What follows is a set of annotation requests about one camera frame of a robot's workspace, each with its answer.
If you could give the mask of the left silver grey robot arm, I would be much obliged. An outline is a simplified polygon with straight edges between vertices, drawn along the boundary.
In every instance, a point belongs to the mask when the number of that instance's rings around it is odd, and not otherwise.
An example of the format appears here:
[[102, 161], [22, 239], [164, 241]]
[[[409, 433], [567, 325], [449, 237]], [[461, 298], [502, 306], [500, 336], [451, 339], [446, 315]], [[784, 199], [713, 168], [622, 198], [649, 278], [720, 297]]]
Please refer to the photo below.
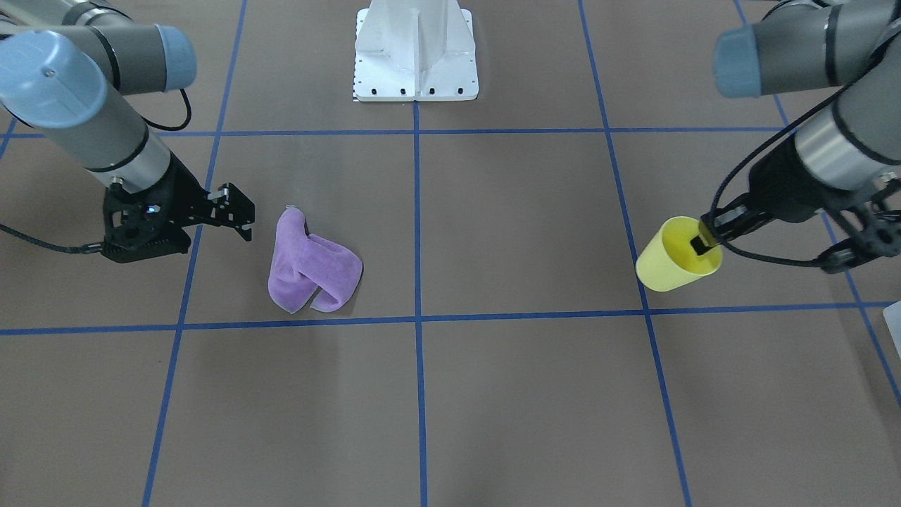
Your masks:
[[756, 148], [748, 191], [719, 206], [718, 189], [689, 250], [717, 245], [780, 220], [825, 213], [847, 238], [810, 261], [762, 262], [828, 273], [899, 254], [899, 3], [782, 1], [755, 23], [724, 32], [712, 60], [726, 97], [827, 89], [836, 93]]

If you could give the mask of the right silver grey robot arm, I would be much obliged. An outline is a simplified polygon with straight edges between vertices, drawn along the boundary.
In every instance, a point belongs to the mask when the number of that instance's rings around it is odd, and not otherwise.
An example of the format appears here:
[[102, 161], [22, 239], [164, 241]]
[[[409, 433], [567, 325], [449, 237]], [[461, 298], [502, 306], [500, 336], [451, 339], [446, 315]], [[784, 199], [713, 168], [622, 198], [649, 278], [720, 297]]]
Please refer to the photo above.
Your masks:
[[251, 200], [232, 184], [207, 192], [127, 100], [186, 95], [197, 57], [183, 31], [106, 1], [4, 1], [2, 13], [2, 106], [104, 186], [106, 243], [180, 246], [197, 224], [251, 240]]

